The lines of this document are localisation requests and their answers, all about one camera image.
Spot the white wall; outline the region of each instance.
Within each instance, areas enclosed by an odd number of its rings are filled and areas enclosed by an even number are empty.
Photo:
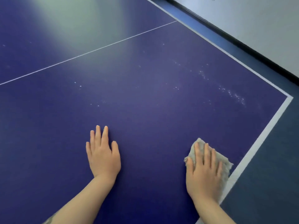
[[[175,0],[299,77],[299,0]]]

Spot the left hand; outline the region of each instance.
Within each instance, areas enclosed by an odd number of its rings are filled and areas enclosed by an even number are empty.
[[[101,136],[100,126],[96,126],[96,132],[90,132],[90,143],[86,142],[86,152],[90,169],[94,177],[115,182],[116,176],[121,170],[121,157],[116,141],[109,147],[108,127],[104,127]]]

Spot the table tennis table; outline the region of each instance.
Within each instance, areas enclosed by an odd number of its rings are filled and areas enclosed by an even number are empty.
[[[202,138],[229,193],[292,97],[150,0],[0,0],[0,223],[42,223],[92,179],[98,124],[122,169],[95,223],[188,223]]]

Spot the gray cloth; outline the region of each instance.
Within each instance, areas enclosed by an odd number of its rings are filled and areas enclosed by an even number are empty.
[[[205,145],[205,142],[202,139],[198,138],[191,146],[191,150],[189,152],[188,157],[190,157],[192,159],[194,166],[196,165],[195,151],[194,151],[194,144],[196,142],[199,142],[199,149],[202,154],[204,154],[204,145]],[[221,155],[219,152],[216,152],[216,164],[218,164],[219,161],[222,161],[222,163],[223,163],[222,164],[221,185],[220,185],[220,190],[222,192],[226,185],[226,182],[228,180],[229,171],[230,171],[231,167],[233,166],[233,164],[228,161],[228,158]]]

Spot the black baseboard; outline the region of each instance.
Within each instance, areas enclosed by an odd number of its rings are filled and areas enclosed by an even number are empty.
[[[203,24],[207,28],[211,29],[215,33],[219,34],[220,36],[222,36],[223,38],[225,38],[226,40],[228,40],[229,42],[231,42],[232,44],[234,44],[238,48],[244,50],[246,53],[253,56],[255,59],[259,60],[263,64],[267,65],[272,70],[276,71],[277,73],[284,76],[285,78],[287,78],[291,82],[295,83],[297,86],[299,86],[299,78],[297,76],[293,75],[292,73],[290,73],[289,71],[287,71],[286,69],[284,69],[283,67],[279,66],[278,64],[276,64],[273,61],[269,60],[267,57],[263,56],[262,54],[256,52],[255,50],[253,50],[249,46],[242,43],[241,41],[237,40],[233,36],[231,36],[228,33],[224,32],[223,30],[221,30],[220,28],[218,28],[215,25],[211,24],[210,22],[206,21],[205,19],[201,18],[199,15],[197,15],[194,12],[190,11],[185,6],[181,5],[180,3],[176,2],[175,0],[166,0],[166,1],[169,2],[170,4],[174,5],[175,7],[180,9],[181,11],[185,12],[186,14],[191,16],[192,18],[196,19],[198,22],[200,22],[201,24]]]

